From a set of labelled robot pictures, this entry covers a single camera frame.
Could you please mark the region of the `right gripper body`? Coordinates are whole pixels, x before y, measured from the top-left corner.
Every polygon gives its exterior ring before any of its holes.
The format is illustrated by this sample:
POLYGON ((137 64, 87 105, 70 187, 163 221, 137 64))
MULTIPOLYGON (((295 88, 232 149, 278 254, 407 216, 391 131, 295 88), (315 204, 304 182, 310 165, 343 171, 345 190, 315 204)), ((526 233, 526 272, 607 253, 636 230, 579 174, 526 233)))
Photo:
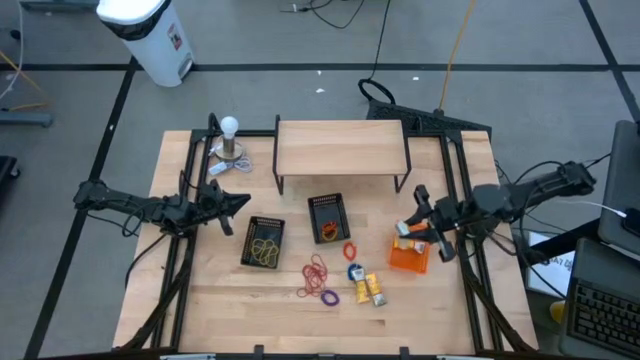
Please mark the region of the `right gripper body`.
POLYGON ((416 203, 418 207, 432 208, 434 212, 422 221, 429 225, 429 229, 439 232, 439 240, 421 240, 429 244, 439 246, 439 256, 443 262, 449 262, 456 256, 456 251, 452 243, 445 239, 444 233, 456 228, 457 212, 455 203, 448 197, 442 198, 434 206, 429 203, 429 193, 425 185, 416 186, 416 203))

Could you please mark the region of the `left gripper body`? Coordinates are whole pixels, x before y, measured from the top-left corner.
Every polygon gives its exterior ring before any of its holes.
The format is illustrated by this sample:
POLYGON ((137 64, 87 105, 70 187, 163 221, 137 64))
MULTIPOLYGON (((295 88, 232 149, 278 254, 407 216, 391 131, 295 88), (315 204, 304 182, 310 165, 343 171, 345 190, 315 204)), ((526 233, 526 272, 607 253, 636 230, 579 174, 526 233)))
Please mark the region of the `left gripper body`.
POLYGON ((200 190, 198 205, 201 210, 200 220, 203 224, 218 220, 226 236, 233 234, 233 229, 229 222, 231 205, 217 180, 211 180, 200 190))

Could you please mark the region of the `orange slotted plastic basket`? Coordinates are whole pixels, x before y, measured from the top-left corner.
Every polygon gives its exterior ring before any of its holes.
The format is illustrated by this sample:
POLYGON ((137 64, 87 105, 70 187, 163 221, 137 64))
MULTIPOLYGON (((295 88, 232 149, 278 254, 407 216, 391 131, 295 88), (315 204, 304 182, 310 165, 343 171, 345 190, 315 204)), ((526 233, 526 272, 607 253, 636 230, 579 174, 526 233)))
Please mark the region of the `orange slotted plastic basket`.
POLYGON ((426 274, 428 271, 430 245, 427 243, 428 247, 424 254, 418 254, 412 250, 395 249, 393 247, 393 241, 395 238, 400 237, 395 236, 391 242, 389 265, 394 269, 410 271, 419 275, 426 274))

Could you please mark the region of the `yellow rubber band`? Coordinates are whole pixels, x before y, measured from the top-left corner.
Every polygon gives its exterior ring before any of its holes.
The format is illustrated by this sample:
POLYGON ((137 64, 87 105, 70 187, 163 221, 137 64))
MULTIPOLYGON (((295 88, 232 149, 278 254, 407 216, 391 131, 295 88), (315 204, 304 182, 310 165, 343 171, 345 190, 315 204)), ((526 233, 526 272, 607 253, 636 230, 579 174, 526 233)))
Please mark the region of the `yellow rubber band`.
POLYGON ((260 265, 275 268, 279 255, 279 247, 273 243, 255 245, 252 249, 252 254, 260 265))
POLYGON ((255 239, 251 247, 252 256, 261 264, 268 264, 278 254, 278 247, 273 240, 255 239))

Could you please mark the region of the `black slotted plastic basket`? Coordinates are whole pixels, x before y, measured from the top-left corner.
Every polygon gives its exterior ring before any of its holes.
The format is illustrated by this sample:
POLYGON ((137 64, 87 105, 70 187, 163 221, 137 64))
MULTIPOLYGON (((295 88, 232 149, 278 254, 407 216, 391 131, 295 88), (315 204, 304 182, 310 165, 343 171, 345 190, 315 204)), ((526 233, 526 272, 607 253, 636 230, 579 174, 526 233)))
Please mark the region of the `black slotted plastic basket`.
POLYGON ((351 237, 347 213, 341 193, 316 196, 307 199, 312 234, 316 244, 326 244, 322 239, 322 226, 330 221, 337 223, 338 235, 332 241, 342 241, 351 237))
POLYGON ((280 219, 252 216, 248 224, 240 263, 245 266, 276 269, 281 253, 285 224, 286 222, 280 219), (270 239, 279 247, 279 255, 275 268, 260 265, 252 256, 251 247, 255 239, 270 239))

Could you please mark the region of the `white bulb table lamp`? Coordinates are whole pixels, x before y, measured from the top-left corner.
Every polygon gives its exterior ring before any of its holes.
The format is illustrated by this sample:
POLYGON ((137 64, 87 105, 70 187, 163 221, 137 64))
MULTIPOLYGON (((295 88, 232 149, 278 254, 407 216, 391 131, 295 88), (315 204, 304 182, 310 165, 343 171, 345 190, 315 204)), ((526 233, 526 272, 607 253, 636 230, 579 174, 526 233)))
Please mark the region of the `white bulb table lamp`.
POLYGON ((212 147, 212 153, 220 160, 234 162, 245 154, 244 147, 236 139, 239 122, 232 116, 224 117, 220 122, 222 135, 212 147))

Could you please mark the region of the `wooden shelf riser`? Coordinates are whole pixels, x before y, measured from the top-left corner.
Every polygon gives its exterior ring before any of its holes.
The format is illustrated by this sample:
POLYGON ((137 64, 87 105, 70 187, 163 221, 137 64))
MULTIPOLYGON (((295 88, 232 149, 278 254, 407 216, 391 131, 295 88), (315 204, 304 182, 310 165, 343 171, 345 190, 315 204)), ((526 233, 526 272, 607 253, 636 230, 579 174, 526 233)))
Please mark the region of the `wooden shelf riser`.
POLYGON ((399 120, 275 119, 272 173, 280 194, 287 176, 391 176, 400 192, 411 171, 399 120))

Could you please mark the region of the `white paper sheet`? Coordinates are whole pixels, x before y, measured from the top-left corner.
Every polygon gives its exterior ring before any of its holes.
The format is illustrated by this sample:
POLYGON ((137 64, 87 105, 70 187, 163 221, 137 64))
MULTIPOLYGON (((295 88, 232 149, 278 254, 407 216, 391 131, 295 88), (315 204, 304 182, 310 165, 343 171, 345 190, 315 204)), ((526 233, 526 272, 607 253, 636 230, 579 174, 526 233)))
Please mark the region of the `white paper sheet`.
POLYGON ((542 263, 526 270, 528 290, 561 298, 567 295, 575 252, 553 257, 547 265, 542 263))

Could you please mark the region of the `white trash can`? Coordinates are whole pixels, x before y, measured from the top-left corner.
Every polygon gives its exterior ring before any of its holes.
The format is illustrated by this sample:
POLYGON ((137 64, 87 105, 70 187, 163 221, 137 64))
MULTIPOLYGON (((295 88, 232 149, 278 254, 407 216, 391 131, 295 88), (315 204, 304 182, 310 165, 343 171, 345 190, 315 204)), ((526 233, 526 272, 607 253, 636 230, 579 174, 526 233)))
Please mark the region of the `white trash can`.
POLYGON ((195 58, 172 0, 99 0, 96 13, 157 85, 182 84, 195 58))

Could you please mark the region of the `grey closed laptop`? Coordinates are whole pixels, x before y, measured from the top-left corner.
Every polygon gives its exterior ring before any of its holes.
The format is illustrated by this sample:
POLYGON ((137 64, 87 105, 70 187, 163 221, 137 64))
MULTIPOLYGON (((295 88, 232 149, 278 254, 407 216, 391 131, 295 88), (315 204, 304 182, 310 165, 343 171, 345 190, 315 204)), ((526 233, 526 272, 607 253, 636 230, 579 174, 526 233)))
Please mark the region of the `grey closed laptop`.
MULTIPOLYGON (((624 213, 640 209, 640 124, 621 120, 615 125, 603 205, 624 213)), ((640 257, 640 238, 622 228, 624 217, 601 212, 598 235, 616 248, 640 257)))

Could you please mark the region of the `grey open laptop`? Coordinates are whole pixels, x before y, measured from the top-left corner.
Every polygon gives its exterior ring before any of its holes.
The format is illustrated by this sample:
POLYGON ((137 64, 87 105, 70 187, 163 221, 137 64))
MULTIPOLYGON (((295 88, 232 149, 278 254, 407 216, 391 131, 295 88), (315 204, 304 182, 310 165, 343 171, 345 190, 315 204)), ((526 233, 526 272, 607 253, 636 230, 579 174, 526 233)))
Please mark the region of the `grey open laptop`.
POLYGON ((606 245, 577 243, 559 340, 562 354, 640 360, 640 261, 606 245))

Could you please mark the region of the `black phone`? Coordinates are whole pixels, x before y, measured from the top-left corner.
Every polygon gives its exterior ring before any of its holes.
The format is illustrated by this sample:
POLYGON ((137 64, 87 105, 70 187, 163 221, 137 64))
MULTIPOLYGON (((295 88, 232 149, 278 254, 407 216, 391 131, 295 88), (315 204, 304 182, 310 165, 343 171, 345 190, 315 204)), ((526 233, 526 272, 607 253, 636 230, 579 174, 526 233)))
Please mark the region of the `black phone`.
POLYGON ((640 209, 627 208, 624 210, 625 217, 622 220, 622 228, 640 238, 640 209))

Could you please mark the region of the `black rig frame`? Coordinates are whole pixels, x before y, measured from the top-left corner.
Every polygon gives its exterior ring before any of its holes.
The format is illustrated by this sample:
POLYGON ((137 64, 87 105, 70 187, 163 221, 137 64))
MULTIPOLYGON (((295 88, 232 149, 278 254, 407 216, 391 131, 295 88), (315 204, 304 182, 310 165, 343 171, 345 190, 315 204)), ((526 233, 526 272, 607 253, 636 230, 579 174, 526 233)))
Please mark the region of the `black rig frame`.
POLYGON ((429 132, 408 139, 412 171, 400 192, 388 176, 286 177, 280 194, 272 173, 274 130, 243 130, 239 140, 253 169, 221 178, 231 193, 251 200, 225 236, 217 223, 203 226, 195 241, 194 263, 183 309, 170 307, 161 341, 182 352, 468 354, 477 347, 506 348, 506 338, 479 299, 466 291, 458 260, 437 254, 424 275, 388 264, 396 221, 416 208, 412 193, 423 184, 432 198, 497 179, 489 136, 484 131, 429 132), (357 304, 338 243, 318 245, 311 233, 307 199, 341 193, 357 261, 381 281, 387 304, 357 304), (252 216, 286 222, 276 269, 240 263, 252 216), (325 290, 336 292, 337 306, 320 296, 298 297, 302 269, 319 254, 328 269, 325 290))

